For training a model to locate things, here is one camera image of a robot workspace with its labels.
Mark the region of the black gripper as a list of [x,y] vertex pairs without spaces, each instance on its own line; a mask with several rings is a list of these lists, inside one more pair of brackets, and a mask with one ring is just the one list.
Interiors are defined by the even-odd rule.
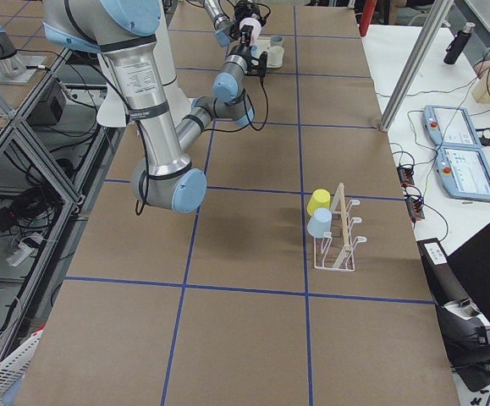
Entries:
[[237,64],[246,76],[256,76],[257,64],[252,55],[254,26],[244,24],[239,29],[239,44],[230,51],[230,62]]
[[239,0],[234,5],[234,20],[241,21],[245,18],[260,20],[262,18],[259,5],[252,1]]

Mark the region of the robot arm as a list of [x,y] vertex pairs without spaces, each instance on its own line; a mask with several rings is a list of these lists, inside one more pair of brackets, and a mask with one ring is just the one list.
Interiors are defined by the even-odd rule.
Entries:
[[205,174],[194,167],[190,146],[220,118],[247,125],[254,117],[243,80],[263,73],[267,60],[253,48],[263,26],[259,8],[240,1],[227,15],[203,1],[219,45],[229,48],[212,94],[189,99],[179,88],[167,22],[160,1],[45,1],[46,38],[60,47],[97,55],[107,97],[96,119],[105,127],[135,123],[145,152],[132,188],[137,206],[193,212],[204,200]]
[[220,1],[189,1],[189,4],[206,11],[221,47],[238,41],[246,25],[251,27],[251,43],[254,43],[267,22],[267,18],[261,15],[260,5],[255,1],[237,1],[233,7],[233,17],[223,11]]

